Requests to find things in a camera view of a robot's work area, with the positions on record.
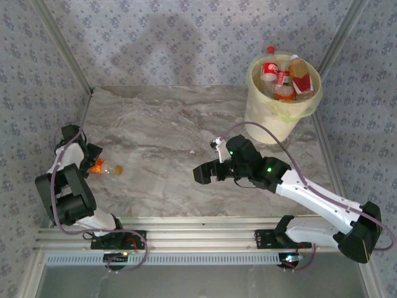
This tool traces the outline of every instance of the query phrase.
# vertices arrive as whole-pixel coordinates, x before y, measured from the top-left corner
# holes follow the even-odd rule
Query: marble surface
[[[118,177],[88,177],[98,207],[134,217],[310,214],[289,199],[237,187],[231,179],[206,186],[194,181],[192,170],[216,158],[209,141],[243,121],[246,96],[246,88],[236,86],[97,88],[84,131],[104,148],[104,159],[124,167]],[[244,128],[230,137],[239,133],[247,137]],[[331,188],[310,118],[284,143],[309,179]],[[289,162],[277,145],[254,144],[262,156]]]

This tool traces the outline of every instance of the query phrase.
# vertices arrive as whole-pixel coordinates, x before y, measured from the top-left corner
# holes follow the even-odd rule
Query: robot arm
[[[329,224],[312,226],[305,219],[286,215],[274,231],[281,246],[287,247],[291,243],[302,242],[335,246],[354,261],[359,263],[369,261],[381,234],[381,228],[349,209],[360,210],[381,221],[380,209],[377,205],[371,202],[360,205],[306,180],[315,190],[346,205],[347,208],[341,208],[324,200],[310,191],[298,173],[288,164],[274,157],[262,157],[251,141],[242,135],[231,138],[226,146],[219,139],[211,142],[211,146],[218,152],[220,158],[195,168],[193,173],[196,182],[211,183],[211,176],[216,176],[217,181],[226,178],[233,178],[236,181],[248,178],[258,188],[287,197],[329,222]]]
[[[64,139],[55,150],[54,164],[46,174],[37,177],[35,180],[47,214],[53,223],[55,221],[51,208],[50,177],[59,160],[61,151],[65,149],[65,144],[77,134],[78,130],[79,127],[75,125],[62,128]],[[87,144],[82,136],[66,149],[56,173],[55,181],[56,206],[62,224],[78,225],[90,229],[116,229],[116,221],[113,215],[97,208],[94,196],[84,179],[88,176],[87,170],[95,164],[101,152],[100,147],[90,143]],[[94,234],[101,237],[107,233],[95,232]]]

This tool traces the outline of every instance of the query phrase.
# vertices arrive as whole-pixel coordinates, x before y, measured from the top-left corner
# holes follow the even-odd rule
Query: crushed plastic bottle
[[[111,174],[120,176],[123,172],[123,167],[120,165],[113,165],[102,158],[98,158],[95,162],[95,165],[89,168],[89,171],[98,174]]]

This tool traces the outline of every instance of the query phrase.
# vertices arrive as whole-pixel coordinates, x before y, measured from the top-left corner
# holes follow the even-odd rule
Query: trash
[[[280,101],[293,101],[293,88],[285,85],[276,87],[275,98]]]
[[[261,83],[262,92],[270,98],[274,97],[275,80],[277,79],[277,63],[274,56],[274,47],[267,48],[267,61],[262,65]]]
[[[316,93],[314,91],[308,66],[303,59],[298,57],[298,55],[292,55],[290,59],[290,76],[293,88],[297,93],[297,101],[312,98]]]
[[[281,86],[291,86],[291,80],[290,80],[290,62],[289,61],[281,61],[279,63],[279,70],[277,72],[277,79],[275,82],[275,89],[277,91],[277,88]]]
[[[289,63],[292,55],[292,53],[288,52],[275,53],[276,64],[280,66],[280,69],[283,69],[283,63]],[[263,64],[269,61],[268,58],[269,56],[266,54],[258,55],[248,68],[246,76],[248,98],[245,121],[253,121],[266,126],[280,141],[284,141],[296,126],[299,119],[308,117],[316,111],[323,96],[321,78],[318,72],[309,63],[306,63],[313,83],[313,89],[315,90],[311,98],[292,101],[282,98],[282,96],[291,93],[291,88],[284,88],[288,86],[284,86],[278,92],[277,97],[279,100],[266,96],[261,89],[261,74]],[[248,134],[258,142],[266,144],[275,143],[269,134],[263,132],[263,130],[256,126],[246,125],[246,130]]]
[[[102,158],[98,158],[95,165],[89,168],[89,171],[98,174],[112,174],[120,176],[123,172],[123,167],[120,165],[113,165]]]

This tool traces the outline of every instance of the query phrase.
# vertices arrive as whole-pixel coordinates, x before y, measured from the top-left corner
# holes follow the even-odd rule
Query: patterned wallpaper
[[[270,44],[317,65],[352,0],[45,0],[91,86],[244,84]]]
[[[397,234],[397,2],[370,1],[324,82],[320,105],[349,197],[372,201]],[[379,246],[390,240],[381,237]],[[397,297],[397,251],[377,253]]]
[[[48,217],[34,178],[53,162],[55,130],[85,94],[28,0],[0,2],[0,297],[14,297],[37,228]]]

